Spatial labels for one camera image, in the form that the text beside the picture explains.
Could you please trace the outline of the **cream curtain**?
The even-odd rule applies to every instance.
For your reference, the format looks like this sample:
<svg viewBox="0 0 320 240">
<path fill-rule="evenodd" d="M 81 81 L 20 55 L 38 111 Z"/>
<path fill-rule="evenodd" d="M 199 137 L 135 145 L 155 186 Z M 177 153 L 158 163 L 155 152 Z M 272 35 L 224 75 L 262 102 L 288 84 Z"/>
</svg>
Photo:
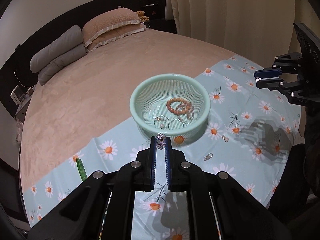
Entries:
<svg viewBox="0 0 320 240">
<path fill-rule="evenodd" d="M 294 23 L 319 34 L 308 0 L 171 0 L 180 35 L 202 40 L 269 67 L 275 56 L 299 51 Z"/>
</svg>

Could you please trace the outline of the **mint green plastic basket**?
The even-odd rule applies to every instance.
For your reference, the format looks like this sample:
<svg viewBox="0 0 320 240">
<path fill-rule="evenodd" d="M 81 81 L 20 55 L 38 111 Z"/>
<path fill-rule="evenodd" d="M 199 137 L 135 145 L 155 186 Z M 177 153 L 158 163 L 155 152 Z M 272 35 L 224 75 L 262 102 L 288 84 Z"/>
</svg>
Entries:
<svg viewBox="0 0 320 240">
<path fill-rule="evenodd" d="M 138 127 L 149 136 L 197 137 L 205 128 L 211 108 L 207 90 L 195 79 L 181 74 L 161 74 L 140 83 L 130 98 L 130 112 Z M 168 129 L 154 127 L 164 115 Z"/>
</svg>

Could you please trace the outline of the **pink beige bed blanket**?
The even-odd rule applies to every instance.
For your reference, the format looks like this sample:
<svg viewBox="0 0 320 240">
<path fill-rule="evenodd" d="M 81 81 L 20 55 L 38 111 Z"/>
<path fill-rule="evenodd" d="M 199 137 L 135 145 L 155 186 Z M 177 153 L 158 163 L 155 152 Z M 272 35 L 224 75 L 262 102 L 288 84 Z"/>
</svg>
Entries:
<svg viewBox="0 0 320 240">
<path fill-rule="evenodd" d="M 129 118 L 130 96 L 142 81 L 165 73 L 196 77 L 231 56 L 207 42 L 148 29 L 68 65 L 31 97 L 21 145 L 22 188 Z"/>
</svg>

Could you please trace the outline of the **upper beige ruffled pillow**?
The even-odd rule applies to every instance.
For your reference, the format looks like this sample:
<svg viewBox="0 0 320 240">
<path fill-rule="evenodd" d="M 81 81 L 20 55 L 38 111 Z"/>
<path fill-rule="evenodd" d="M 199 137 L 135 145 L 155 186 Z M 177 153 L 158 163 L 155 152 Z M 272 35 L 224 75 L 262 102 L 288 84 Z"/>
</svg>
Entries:
<svg viewBox="0 0 320 240">
<path fill-rule="evenodd" d="M 88 21 L 83 29 L 84 46 L 88 47 L 98 36 L 129 24 L 140 23 L 139 16 L 130 9 L 118 8 L 107 11 Z"/>
</svg>

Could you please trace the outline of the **daisy print blue cloth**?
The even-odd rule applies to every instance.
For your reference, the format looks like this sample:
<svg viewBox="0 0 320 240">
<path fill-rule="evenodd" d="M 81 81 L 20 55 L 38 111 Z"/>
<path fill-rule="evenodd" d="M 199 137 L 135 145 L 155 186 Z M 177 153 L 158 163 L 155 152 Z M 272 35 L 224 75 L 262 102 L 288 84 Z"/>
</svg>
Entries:
<svg viewBox="0 0 320 240">
<path fill-rule="evenodd" d="M 228 172 L 267 205 L 298 134 L 301 110 L 278 92 L 258 89 L 253 79 L 258 69 L 257 64 L 235 55 L 199 75 L 197 80 L 212 102 L 208 124 L 195 138 L 174 137 L 172 145 L 206 172 Z M 29 224 L 43 219 L 94 171 L 116 171 L 149 144 L 150 139 L 131 118 L 93 137 L 24 192 Z M 136 195 L 132 237 L 189 239 L 185 213 L 185 194 L 169 192 L 164 153 L 160 152 L 155 189 Z"/>
</svg>

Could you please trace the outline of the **white bedside device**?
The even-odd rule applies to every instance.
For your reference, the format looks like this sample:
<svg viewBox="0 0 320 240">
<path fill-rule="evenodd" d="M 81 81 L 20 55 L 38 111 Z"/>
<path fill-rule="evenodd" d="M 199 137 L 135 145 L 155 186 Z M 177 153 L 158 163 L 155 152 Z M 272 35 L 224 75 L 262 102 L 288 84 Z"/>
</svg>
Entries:
<svg viewBox="0 0 320 240">
<path fill-rule="evenodd" d="M 19 87 L 19 85 L 16 85 L 15 88 L 12 90 L 10 97 L 16 105 L 21 105 L 24 102 L 25 93 Z"/>
</svg>

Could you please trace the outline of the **grey folded blanket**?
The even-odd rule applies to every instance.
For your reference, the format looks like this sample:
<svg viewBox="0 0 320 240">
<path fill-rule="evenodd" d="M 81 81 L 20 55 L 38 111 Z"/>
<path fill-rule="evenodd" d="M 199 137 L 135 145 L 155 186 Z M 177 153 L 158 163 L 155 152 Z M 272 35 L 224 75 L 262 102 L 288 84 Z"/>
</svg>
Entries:
<svg viewBox="0 0 320 240">
<path fill-rule="evenodd" d="M 83 34 L 78 25 L 73 25 L 59 38 L 37 52 L 30 61 L 32 73 L 39 72 L 53 59 L 83 43 Z"/>
<path fill-rule="evenodd" d="M 77 61 L 87 54 L 87 49 L 83 44 L 80 44 L 68 52 L 53 59 L 46 67 L 38 74 L 38 81 L 41 86 L 46 84 L 56 73 Z"/>
</svg>

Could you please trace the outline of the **lower grey folded blanket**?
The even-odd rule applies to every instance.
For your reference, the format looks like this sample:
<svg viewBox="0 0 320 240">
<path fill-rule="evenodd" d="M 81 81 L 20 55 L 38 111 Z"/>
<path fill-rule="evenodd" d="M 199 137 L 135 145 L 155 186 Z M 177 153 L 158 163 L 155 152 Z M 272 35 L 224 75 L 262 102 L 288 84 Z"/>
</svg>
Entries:
<svg viewBox="0 0 320 240">
<path fill-rule="evenodd" d="M 80 44 L 68 52 L 53 59 L 46 67 L 38 74 L 38 81 L 41 86 L 46 84 L 56 73 L 77 61 L 87 54 L 87 49 L 83 44 Z"/>
</svg>

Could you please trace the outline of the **pearl earring silver hoop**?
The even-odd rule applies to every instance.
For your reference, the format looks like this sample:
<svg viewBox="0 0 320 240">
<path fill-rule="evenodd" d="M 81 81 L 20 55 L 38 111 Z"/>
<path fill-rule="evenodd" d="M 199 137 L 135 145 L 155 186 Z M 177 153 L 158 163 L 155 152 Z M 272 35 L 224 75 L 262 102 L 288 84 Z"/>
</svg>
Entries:
<svg viewBox="0 0 320 240">
<path fill-rule="evenodd" d="M 169 128 L 169 118 L 164 115 L 159 115 L 154 118 L 153 124 L 155 128 L 158 129 L 168 129 Z"/>
</svg>

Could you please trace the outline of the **lower beige ruffled pillow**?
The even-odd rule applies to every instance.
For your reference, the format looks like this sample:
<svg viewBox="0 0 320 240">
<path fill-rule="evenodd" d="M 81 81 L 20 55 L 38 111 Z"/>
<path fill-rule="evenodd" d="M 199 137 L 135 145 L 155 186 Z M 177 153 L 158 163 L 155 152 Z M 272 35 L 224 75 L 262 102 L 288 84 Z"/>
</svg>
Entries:
<svg viewBox="0 0 320 240">
<path fill-rule="evenodd" d="M 88 45 L 87 49 L 93 51 L 100 46 L 107 45 L 111 42 L 114 42 L 118 39 L 130 36 L 132 34 L 137 34 L 146 30 L 146 26 L 143 23 L 140 24 L 128 24 L 123 27 L 119 27 L 110 31 L 107 31 L 99 35 L 96 39 Z"/>
</svg>

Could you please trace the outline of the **brown teddy bear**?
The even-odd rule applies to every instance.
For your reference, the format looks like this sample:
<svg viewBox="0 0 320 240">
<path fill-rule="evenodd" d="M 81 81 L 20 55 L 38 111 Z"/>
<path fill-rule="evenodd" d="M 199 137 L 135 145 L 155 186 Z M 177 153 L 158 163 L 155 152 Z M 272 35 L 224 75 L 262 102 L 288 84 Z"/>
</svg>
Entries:
<svg viewBox="0 0 320 240">
<path fill-rule="evenodd" d="M 136 14 L 138 15 L 139 19 L 143 23 L 149 23 L 150 18 L 148 16 L 145 16 L 145 12 L 142 10 L 136 11 Z"/>
</svg>

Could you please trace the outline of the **upper grey folded blanket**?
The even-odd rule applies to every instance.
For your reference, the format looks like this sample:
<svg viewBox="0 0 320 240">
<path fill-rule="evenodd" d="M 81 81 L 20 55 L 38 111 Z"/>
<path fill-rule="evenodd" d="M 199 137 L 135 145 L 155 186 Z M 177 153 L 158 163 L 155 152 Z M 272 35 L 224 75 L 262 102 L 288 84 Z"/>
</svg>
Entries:
<svg viewBox="0 0 320 240">
<path fill-rule="evenodd" d="M 53 59 L 83 43 L 83 34 L 78 25 L 73 25 L 59 38 L 37 52 L 30 61 L 32 73 L 39 72 Z"/>
</svg>

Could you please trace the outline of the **black headboard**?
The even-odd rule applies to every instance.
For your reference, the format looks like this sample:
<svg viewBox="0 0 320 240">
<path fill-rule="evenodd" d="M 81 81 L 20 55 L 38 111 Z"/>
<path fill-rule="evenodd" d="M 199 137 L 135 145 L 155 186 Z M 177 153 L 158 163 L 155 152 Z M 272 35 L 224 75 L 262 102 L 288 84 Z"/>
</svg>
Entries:
<svg viewBox="0 0 320 240">
<path fill-rule="evenodd" d="M 76 24 L 82 28 L 95 16 L 116 9 L 118 6 L 132 11 L 144 11 L 150 18 L 152 29 L 177 33 L 175 21 L 165 16 L 166 0 L 93 0 L 65 12 L 18 45 L 1 68 L 1 103 L 12 117 L 15 116 L 18 109 L 10 97 L 12 90 L 17 85 L 27 87 L 37 83 L 37 74 L 33 74 L 29 67 L 33 55 L 73 25 Z"/>
</svg>

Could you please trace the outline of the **pearl gold earring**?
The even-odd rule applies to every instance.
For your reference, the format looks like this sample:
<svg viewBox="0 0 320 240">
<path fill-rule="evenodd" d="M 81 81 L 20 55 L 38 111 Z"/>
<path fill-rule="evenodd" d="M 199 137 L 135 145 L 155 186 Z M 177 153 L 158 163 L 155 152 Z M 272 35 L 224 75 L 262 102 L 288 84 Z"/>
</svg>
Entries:
<svg viewBox="0 0 320 240">
<path fill-rule="evenodd" d="M 222 139 L 223 139 L 225 142 L 229 142 L 229 138 L 226 137 L 225 135 L 222 136 Z"/>
</svg>

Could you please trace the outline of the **beige ruffled pillow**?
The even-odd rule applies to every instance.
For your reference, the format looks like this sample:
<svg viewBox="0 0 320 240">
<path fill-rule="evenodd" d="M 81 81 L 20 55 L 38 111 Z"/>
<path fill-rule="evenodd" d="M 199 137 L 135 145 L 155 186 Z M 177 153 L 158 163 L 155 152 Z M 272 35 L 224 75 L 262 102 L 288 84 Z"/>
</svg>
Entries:
<svg viewBox="0 0 320 240">
<path fill-rule="evenodd" d="M 88 21 L 83 29 L 84 46 L 88 47 L 98 36 L 129 24 L 140 23 L 139 16 L 130 9 L 118 8 L 107 11 Z"/>
<path fill-rule="evenodd" d="M 143 23 L 140 24 L 128 24 L 123 27 L 119 27 L 110 31 L 107 31 L 99 35 L 96 39 L 88 45 L 87 49 L 93 51 L 100 46 L 107 45 L 111 42 L 114 42 L 118 39 L 130 36 L 132 34 L 137 34 L 146 30 L 146 26 Z"/>
</svg>

